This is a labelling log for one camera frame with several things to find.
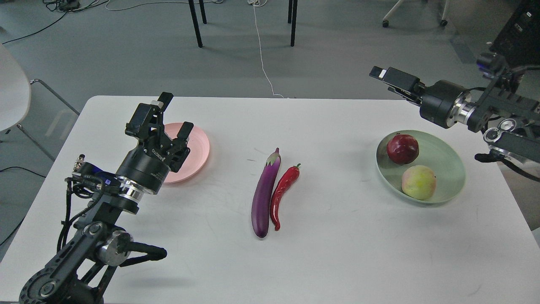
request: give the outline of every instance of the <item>gray floor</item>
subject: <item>gray floor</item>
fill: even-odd
[[[402,69],[427,85],[440,79],[465,87],[486,85],[475,59],[488,50],[487,43],[519,1],[452,0],[445,28],[438,25],[442,2],[407,1],[385,29],[382,17],[395,3],[391,0],[300,0],[296,46],[291,48],[287,1],[268,0],[256,10],[266,73],[275,92],[290,98],[397,99],[368,77],[373,65]],[[144,1],[117,0],[109,7],[138,3]],[[108,11],[102,5],[67,14],[47,30],[5,46],[30,79],[43,79],[79,110],[96,95],[157,96],[169,91],[176,96],[272,97],[261,69],[253,8],[245,0],[224,0],[206,4],[206,13],[208,24],[200,24],[202,49],[187,4],[125,11]],[[38,1],[0,1],[0,41],[35,32],[61,15]],[[520,93],[540,98],[538,79],[525,78]],[[385,113],[374,115],[387,118]],[[54,155],[73,118],[49,92],[32,87],[32,107],[23,125]],[[467,132],[463,125],[454,128]],[[52,162],[19,130],[1,134],[0,140],[0,168],[22,166],[47,174]],[[517,177],[505,176],[523,185]],[[0,173],[0,240],[24,217],[42,180],[18,169]],[[540,220],[532,218],[540,214],[540,203],[536,185],[528,185],[513,191],[535,229]],[[8,245],[0,248],[0,257]]]

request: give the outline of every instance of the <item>purple eggplant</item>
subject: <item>purple eggplant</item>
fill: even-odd
[[[251,205],[251,224],[253,231],[258,237],[263,238],[268,233],[268,225],[270,223],[270,199],[272,198],[272,190],[274,189],[275,178],[278,175],[281,156],[279,148],[270,154],[266,160],[265,168],[262,171],[253,203]]]

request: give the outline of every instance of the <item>red apple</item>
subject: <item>red apple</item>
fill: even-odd
[[[386,145],[388,157],[397,164],[412,163],[419,151],[418,142],[408,134],[397,134]]]

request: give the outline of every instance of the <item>pepper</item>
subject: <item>pepper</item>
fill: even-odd
[[[300,176],[300,164],[292,166],[287,171],[278,182],[278,185],[275,187],[274,194],[272,195],[272,200],[270,202],[270,218],[275,225],[275,230],[278,231],[281,228],[281,224],[278,218],[279,203],[283,194],[291,187],[291,185],[298,179]]]

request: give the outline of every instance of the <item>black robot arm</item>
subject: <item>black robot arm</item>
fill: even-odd
[[[370,76],[389,85],[389,90],[420,107],[420,116],[440,127],[460,122],[473,132],[481,131],[493,161],[514,158],[540,163],[540,102],[516,94],[527,69],[510,68],[501,55],[483,53],[477,61],[484,77],[490,79],[477,101],[471,89],[441,80],[426,87],[420,79],[394,68],[373,67]],[[488,128],[497,117],[498,126]]]
[[[126,134],[137,138],[115,174],[102,171],[80,155],[67,178],[67,213],[56,255],[24,285],[19,303],[100,304],[118,266],[124,267],[166,257],[164,248],[133,242],[132,236],[115,225],[122,211],[136,214],[144,194],[157,194],[170,170],[177,172],[190,153],[187,147],[192,123],[185,122],[178,138],[164,130],[163,112],[172,94],[162,93],[151,104],[141,103]],[[71,194],[92,198],[87,208],[70,217]],[[75,235],[68,239],[73,225]],[[129,258],[131,252],[143,256]],[[77,270],[85,261],[93,266],[81,277]],[[89,283],[106,267],[95,287]]]

